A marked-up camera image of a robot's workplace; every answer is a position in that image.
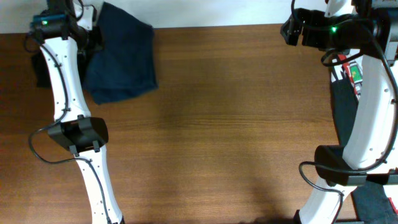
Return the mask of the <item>navy blue shorts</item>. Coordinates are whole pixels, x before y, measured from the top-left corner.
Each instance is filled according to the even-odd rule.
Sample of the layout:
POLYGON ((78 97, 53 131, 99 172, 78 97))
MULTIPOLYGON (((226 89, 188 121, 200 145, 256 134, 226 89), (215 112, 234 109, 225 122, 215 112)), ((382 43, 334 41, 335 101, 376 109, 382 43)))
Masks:
POLYGON ((83 82, 93 101, 115 103, 158 89, 154 28, 108 2, 97 25, 104 47, 90 60, 83 82))

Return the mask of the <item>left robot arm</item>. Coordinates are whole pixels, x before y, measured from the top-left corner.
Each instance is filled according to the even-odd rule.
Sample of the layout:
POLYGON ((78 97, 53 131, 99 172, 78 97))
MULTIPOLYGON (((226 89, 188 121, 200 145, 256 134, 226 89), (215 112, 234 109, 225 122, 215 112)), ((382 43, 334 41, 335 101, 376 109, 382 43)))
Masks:
POLYGON ((30 134, 28 143, 33 145, 34 135, 47 132, 79 166, 92 223, 124 223, 108 172, 108 129, 104 119, 91 115, 78 71, 79 59, 103 46, 95 20, 95 7, 82 1, 47 1, 47 9, 33 17, 30 36, 38 43, 49 71, 54 121, 30 134))

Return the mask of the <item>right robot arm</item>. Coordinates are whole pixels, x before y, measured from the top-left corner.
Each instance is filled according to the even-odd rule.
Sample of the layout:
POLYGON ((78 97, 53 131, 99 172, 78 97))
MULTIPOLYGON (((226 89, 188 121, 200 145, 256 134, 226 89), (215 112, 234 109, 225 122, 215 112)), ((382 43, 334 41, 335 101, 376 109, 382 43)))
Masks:
POLYGON ((319 146, 318 179, 295 223, 334 223, 348 194, 372 181, 397 185, 397 2, 329 1, 326 11, 292 6, 280 33, 328 57, 356 50, 363 82, 353 130, 345 147, 319 146))

